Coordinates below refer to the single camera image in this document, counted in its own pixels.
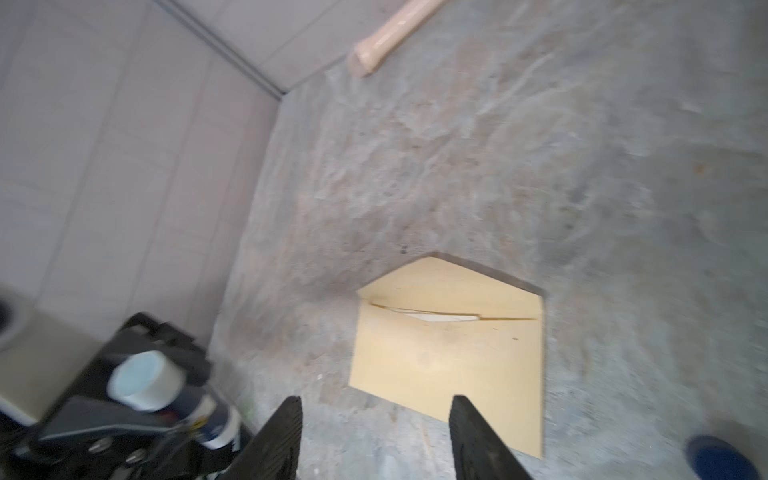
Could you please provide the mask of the blue white glue stick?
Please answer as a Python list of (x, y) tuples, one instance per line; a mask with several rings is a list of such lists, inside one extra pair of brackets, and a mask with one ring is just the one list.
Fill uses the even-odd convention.
[(242, 422), (236, 408), (210, 387), (192, 385), (187, 373), (157, 350), (132, 355), (118, 365), (107, 393), (136, 411), (169, 415), (210, 450), (240, 437)]

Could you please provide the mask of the blue glue stick cap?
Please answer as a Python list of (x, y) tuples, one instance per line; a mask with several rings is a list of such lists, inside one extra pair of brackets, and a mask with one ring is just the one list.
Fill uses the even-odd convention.
[(701, 480), (760, 480), (754, 463), (734, 446), (714, 436), (696, 436), (688, 441), (688, 465)]

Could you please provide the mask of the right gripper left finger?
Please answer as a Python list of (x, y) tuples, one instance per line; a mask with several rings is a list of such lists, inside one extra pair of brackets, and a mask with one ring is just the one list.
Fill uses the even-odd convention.
[(296, 479), (302, 430), (301, 398), (289, 396), (220, 479)]

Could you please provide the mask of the yellow manila envelope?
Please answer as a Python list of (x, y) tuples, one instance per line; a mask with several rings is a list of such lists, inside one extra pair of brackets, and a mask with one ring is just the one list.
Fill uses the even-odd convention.
[(436, 257), (357, 295), (351, 387), (440, 421), (463, 395), (507, 447), (542, 457), (541, 295)]

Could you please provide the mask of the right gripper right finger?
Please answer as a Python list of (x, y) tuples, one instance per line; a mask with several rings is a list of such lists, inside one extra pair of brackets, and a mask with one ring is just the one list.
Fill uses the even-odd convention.
[(453, 397), (448, 424), (458, 480), (532, 480), (468, 397)]

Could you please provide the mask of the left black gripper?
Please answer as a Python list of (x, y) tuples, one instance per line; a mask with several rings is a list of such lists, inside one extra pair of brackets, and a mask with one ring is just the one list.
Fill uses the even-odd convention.
[(2, 478), (204, 479), (224, 472), (252, 437), (243, 424), (238, 440), (210, 450), (169, 415), (139, 412), (109, 397), (113, 370), (128, 357), (153, 350), (181, 367), (192, 385), (214, 390), (213, 365), (194, 337), (136, 313), (41, 419), (24, 425), (1, 416)]

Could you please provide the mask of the beige wooden pestle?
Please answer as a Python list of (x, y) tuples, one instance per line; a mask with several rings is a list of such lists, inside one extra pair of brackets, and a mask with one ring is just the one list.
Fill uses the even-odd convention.
[(376, 32), (353, 47), (347, 57), (349, 73), (358, 78), (375, 73), (386, 58), (445, 3), (446, 0), (407, 1)]

